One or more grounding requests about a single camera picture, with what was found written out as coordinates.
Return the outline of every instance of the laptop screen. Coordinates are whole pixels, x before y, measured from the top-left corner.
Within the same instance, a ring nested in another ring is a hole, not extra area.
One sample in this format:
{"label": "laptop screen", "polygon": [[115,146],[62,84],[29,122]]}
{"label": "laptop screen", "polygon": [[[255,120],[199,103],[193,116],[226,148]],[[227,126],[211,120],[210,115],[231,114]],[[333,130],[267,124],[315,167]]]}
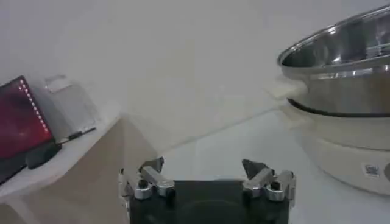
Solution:
{"label": "laptop screen", "polygon": [[26,79],[0,87],[0,159],[54,140]]}

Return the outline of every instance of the silver clamp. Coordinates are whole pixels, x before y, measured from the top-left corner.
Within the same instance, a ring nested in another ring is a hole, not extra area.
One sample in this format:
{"label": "silver clamp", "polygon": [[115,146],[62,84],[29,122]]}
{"label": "silver clamp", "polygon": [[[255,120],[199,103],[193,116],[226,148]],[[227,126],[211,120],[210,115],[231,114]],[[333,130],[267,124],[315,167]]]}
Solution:
{"label": "silver clamp", "polygon": [[291,207],[295,205],[297,178],[292,171],[283,171],[271,184],[266,186],[270,201],[283,201],[287,198]]}
{"label": "silver clamp", "polygon": [[173,196],[172,194],[175,194],[175,182],[166,179],[151,166],[142,167],[141,176],[157,188],[157,192],[160,196],[171,197]]}
{"label": "silver clamp", "polygon": [[274,178],[274,171],[270,168],[262,169],[251,180],[243,182],[243,190],[250,192],[251,198],[260,196],[261,189],[269,184]]}

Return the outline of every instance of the qr code sticker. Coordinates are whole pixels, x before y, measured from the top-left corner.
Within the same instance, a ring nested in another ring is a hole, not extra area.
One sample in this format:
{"label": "qr code sticker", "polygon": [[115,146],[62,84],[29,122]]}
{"label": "qr code sticker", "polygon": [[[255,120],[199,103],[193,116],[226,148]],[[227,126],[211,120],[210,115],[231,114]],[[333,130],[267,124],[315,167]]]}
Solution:
{"label": "qr code sticker", "polygon": [[365,175],[370,176],[370,177],[379,177],[380,176],[379,167],[375,166],[375,165],[363,164],[363,172]]}

